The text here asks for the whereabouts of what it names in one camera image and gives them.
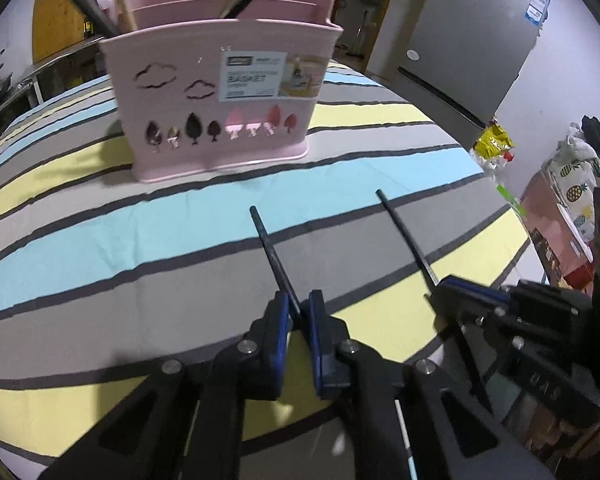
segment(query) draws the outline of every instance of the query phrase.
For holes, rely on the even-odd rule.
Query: striped tablecloth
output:
[[[301,297],[321,288],[353,338],[397,361],[433,355],[462,379],[374,192],[392,200],[441,277],[540,280],[522,224],[440,127],[343,65],[330,64],[309,134],[308,155],[292,163],[141,184],[108,78],[9,127],[0,140],[0,457],[21,478],[35,478],[161,358],[206,360],[262,314],[276,283],[251,205]],[[477,353],[486,368],[490,354]],[[352,478],[351,446],[316,399],[295,335],[282,398],[248,402],[244,439],[242,478]]]

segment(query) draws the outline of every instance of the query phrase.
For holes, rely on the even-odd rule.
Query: pink box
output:
[[[560,271],[567,276],[588,263],[578,241],[573,237],[557,206],[558,199],[541,171],[526,186],[520,205],[526,211],[529,232],[538,229],[560,261]]]
[[[223,3],[130,0],[141,30],[100,43],[138,180],[307,152],[342,33],[333,0],[254,0],[238,20],[213,19]]]

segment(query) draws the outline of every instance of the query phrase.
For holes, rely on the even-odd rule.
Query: screw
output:
[[[436,371],[436,364],[428,359],[420,359],[416,362],[416,370],[421,374],[429,375]]]
[[[258,344],[251,339],[243,339],[238,343],[238,352],[253,354],[258,349]]]
[[[176,359],[169,359],[162,363],[160,369],[167,375],[177,374],[182,370],[182,363]]]
[[[516,350],[522,350],[522,347],[525,345],[525,340],[517,335],[511,340],[511,344]]]
[[[353,339],[345,339],[340,343],[340,351],[343,354],[355,354],[358,350],[360,350],[360,345]]]

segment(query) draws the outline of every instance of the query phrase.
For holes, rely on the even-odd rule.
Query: tree cutout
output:
[[[272,136],[276,133],[276,128],[280,126],[280,119],[282,118],[282,113],[280,112],[279,106],[273,106],[267,112],[267,119],[265,120],[263,126],[267,131],[268,136]]]
[[[258,134],[258,128],[262,126],[262,123],[248,123],[247,130],[250,137],[255,137]]]
[[[229,134],[229,138],[235,140],[238,138],[238,133],[243,127],[244,124],[242,123],[242,113],[240,108],[234,108],[224,122],[224,129]]]
[[[172,126],[167,133],[167,142],[171,145],[172,150],[177,150],[180,145],[180,129]]]
[[[196,114],[189,115],[184,132],[187,134],[189,139],[193,139],[194,144],[198,143],[198,139],[202,135],[202,123]]]
[[[149,145],[155,146],[156,152],[160,151],[160,148],[158,148],[158,146],[162,142],[162,132],[160,131],[158,125],[153,121],[149,121],[149,125],[146,128],[144,138],[146,139],[146,142]]]
[[[206,132],[207,134],[213,137],[213,139],[211,139],[211,142],[218,142],[218,139],[216,139],[216,137],[220,135],[220,133],[222,132],[222,128],[220,128],[220,124],[218,124],[217,121],[213,121],[207,127]]]
[[[294,114],[289,115],[284,124],[286,132],[290,134],[291,130],[296,127],[296,124],[298,124],[298,118]]]

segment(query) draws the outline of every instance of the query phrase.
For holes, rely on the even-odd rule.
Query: refrigerator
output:
[[[425,0],[392,89],[470,148],[539,41],[549,2]]]

